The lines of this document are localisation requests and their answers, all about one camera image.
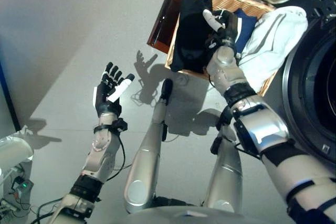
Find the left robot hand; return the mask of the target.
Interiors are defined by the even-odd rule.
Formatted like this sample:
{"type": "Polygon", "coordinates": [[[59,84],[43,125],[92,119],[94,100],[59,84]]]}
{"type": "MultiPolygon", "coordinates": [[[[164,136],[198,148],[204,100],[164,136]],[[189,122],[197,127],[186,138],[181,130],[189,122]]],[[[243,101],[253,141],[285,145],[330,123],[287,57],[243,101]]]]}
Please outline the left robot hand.
{"type": "Polygon", "coordinates": [[[120,97],[131,85],[134,78],[135,76],[131,73],[122,77],[122,71],[112,62],[106,65],[99,84],[93,89],[92,104],[98,117],[105,113],[120,116],[122,112],[120,97]]]}

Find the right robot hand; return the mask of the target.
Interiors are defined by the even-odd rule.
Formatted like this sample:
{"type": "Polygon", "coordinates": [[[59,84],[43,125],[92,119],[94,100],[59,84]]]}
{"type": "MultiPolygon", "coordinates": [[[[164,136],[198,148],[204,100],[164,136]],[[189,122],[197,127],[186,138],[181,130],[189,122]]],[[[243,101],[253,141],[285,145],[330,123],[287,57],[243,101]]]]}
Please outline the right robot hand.
{"type": "Polygon", "coordinates": [[[236,38],[238,37],[238,17],[228,10],[211,12],[204,9],[203,18],[213,30],[205,42],[205,47],[213,52],[221,46],[229,47],[234,54],[237,53],[236,38]]]}

